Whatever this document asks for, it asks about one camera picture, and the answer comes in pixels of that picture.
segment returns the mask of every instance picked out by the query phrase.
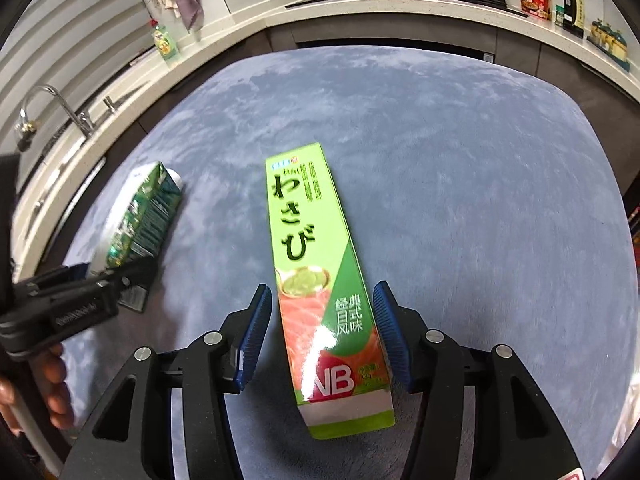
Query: table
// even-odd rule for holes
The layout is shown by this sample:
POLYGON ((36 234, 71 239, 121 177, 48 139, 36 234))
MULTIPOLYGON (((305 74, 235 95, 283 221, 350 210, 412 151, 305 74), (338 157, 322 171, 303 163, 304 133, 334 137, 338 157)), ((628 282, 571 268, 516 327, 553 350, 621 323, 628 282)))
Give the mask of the table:
MULTIPOLYGON (((313 48, 235 63, 129 155, 68 264, 91 258, 132 168, 163 161, 186 196, 146 312, 122 312, 66 343, 79 423, 137 347, 186 346, 244 308, 258 283, 275 290, 264 161, 316 141, 369 290, 387 280, 401 304, 460 344, 511 344, 590 478, 636 344, 636 270, 611 168, 587 119, 555 87, 404 48, 313 48)), ((279 322, 274 315, 247 390, 227 396, 245 479, 399 478, 419 396, 394 388, 398 422, 389 430, 312 440, 279 322)), ((184 457, 176 464, 182 470, 184 457)))

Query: red and white sticker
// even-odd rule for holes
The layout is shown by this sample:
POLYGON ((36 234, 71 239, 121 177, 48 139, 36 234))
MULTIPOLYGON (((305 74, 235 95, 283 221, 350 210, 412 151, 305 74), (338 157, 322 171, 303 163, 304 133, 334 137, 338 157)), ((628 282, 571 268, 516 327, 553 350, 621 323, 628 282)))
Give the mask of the red and white sticker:
POLYGON ((564 475, 562 478, 559 478, 558 480, 584 480, 584 473, 580 468, 574 469, 569 474, 564 475))

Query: black bottle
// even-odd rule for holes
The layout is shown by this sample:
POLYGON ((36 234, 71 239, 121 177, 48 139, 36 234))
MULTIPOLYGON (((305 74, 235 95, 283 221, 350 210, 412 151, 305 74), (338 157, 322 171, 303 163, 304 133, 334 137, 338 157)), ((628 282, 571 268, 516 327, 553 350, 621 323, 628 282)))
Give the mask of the black bottle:
POLYGON ((578 38, 584 37, 584 0, 564 0, 562 27, 578 38))

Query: white countertop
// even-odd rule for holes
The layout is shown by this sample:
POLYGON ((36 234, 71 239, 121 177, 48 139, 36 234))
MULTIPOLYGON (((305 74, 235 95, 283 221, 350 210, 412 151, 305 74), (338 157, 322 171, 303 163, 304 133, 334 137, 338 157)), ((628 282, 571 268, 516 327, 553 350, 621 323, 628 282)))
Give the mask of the white countertop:
POLYGON ((523 18, 510 12, 451 0, 333 0, 285 8, 295 1, 299 0, 268 0, 209 23, 201 31, 178 42, 181 56, 171 67, 157 52, 153 52, 98 96, 96 103, 89 108, 92 118, 106 111, 102 102, 105 95, 115 101, 126 92, 144 85, 82 145, 43 200, 31 229, 28 229, 31 213, 41 199, 47 180, 59 168, 69 149, 82 137, 77 127, 72 125, 47 155, 15 211, 12 240, 16 262, 14 279, 21 280, 34 274, 49 238, 76 190, 109 147, 145 110, 209 59, 276 25, 322 16, 371 12, 429 14, 484 23, 523 34, 575 57, 640 102, 640 82, 633 75, 624 72, 586 39, 579 40, 552 22, 535 17, 523 18))

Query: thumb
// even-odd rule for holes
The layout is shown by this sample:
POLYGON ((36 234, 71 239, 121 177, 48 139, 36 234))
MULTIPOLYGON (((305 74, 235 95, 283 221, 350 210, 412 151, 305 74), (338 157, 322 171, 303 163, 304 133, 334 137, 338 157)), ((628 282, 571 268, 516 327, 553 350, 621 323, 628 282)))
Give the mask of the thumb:
POLYGON ((13 404, 14 402, 14 386, 4 377, 0 377, 0 404, 13 404))

